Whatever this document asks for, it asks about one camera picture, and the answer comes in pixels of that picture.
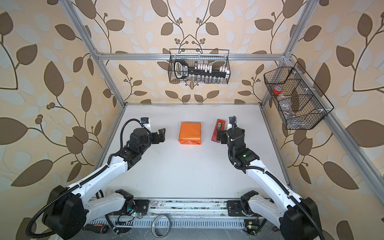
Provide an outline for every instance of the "white tabletop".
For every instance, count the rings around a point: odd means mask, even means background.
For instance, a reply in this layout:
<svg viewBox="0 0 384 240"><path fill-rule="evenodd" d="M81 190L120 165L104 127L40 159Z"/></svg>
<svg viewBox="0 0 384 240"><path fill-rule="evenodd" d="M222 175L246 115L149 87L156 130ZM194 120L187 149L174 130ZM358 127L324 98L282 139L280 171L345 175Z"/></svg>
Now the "white tabletop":
<svg viewBox="0 0 384 240"><path fill-rule="evenodd" d="M107 194L124 189L134 197L151 198L239 198L250 190L264 195L248 175L228 160L228 147L211 140L216 120L228 123L229 116L245 129L245 143L280 181L285 182L275 150L258 105L129 105L108 150L120 147L120 131L131 119L149 117L152 132L166 128L166 140L153 144L130 170L111 181ZM201 122L201 145L178 142L181 122ZM130 122L123 135L124 145L140 127Z"/></svg>

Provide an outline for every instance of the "wall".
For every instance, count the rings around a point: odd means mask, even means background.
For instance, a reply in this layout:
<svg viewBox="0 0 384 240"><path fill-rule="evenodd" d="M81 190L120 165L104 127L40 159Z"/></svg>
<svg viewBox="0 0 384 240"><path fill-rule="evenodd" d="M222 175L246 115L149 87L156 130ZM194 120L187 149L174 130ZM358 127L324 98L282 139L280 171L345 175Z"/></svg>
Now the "wall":
<svg viewBox="0 0 384 240"><path fill-rule="evenodd" d="M321 0L293 55L381 173L383 9L383 1ZM265 109L298 193L319 207L326 239L382 239L384 208L326 123L288 131L273 103Z"/></svg>
<svg viewBox="0 0 384 240"><path fill-rule="evenodd" d="M98 51L104 53L169 53L170 48L283 53L305 2L87 0L73 4ZM186 85L169 83L166 61L112 60L105 64L126 102L180 104L260 102L265 87L257 79L262 80L265 72L277 66L273 61L233 61L228 85Z"/></svg>
<svg viewBox="0 0 384 240"><path fill-rule="evenodd" d="M100 52L229 49L283 53L305 2L291 0L74 0Z"/></svg>
<svg viewBox="0 0 384 240"><path fill-rule="evenodd" d="M93 170L120 110L73 30L57 1L0 1L2 239L28 239L51 189Z"/></svg>
<svg viewBox="0 0 384 240"><path fill-rule="evenodd" d="M111 60L107 64L127 103L258 103L266 90L263 74L275 67L273 61L232 61L228 84L172 84L166 71L168 62L144 62Z"/></svg>
<svg viewBox="0 0 384 240"><path fill-rule="evenodd" d="M306 66L335 114L384 175L384 2L330 1L318 6L293 59ZM312 26L320 32L314 34Z"/></svg>

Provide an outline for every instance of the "orange box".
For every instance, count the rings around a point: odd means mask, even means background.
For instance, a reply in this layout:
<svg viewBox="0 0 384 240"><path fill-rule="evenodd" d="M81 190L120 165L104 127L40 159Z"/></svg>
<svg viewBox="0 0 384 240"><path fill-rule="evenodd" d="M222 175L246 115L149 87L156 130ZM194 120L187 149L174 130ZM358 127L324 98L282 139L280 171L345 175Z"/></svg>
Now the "orange box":
<svg viewBox="0 0 384 240"><path fill-rule="evenodd" d="M181 144L201 145L201 123L182 122L179 142Z"/></svg>

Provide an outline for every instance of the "black wire basket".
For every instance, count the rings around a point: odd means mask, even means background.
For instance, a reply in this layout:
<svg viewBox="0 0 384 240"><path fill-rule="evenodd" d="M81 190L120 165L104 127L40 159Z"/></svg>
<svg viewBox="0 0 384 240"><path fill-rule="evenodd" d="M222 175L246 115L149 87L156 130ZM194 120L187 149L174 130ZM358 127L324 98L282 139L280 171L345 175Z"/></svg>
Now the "black wire basket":
<svg viewBox="0 0 384 240"><path fill-rule="evenodd" d="M288 130L311 130L334 108L309 75L314 86L306 84L300 76L301 69L296 63L294 67L280 67L264 74L265 86ZM316 95L324 97L329 105L324 106Z"/></svg>
<svg viewBox="0 0 384 240"><path fill-rule="evenodd" d="M172 48L169 55L170 83L228 84L229 50Z"/></svg>

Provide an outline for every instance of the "screwdriver handle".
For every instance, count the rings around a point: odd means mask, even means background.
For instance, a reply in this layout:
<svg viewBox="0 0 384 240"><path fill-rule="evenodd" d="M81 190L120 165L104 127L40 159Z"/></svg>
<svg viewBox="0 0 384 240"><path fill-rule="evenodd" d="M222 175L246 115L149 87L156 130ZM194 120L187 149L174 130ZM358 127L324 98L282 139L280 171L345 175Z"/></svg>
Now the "screwdriver handle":
<svg viewBox="0 0 384 240"><path fill-rule="evenodd" d="M102 224L86 224L83 227L83 230L85 231L92 231L95 233L107 233L109 229L108 225L102 225Z"/></svg>

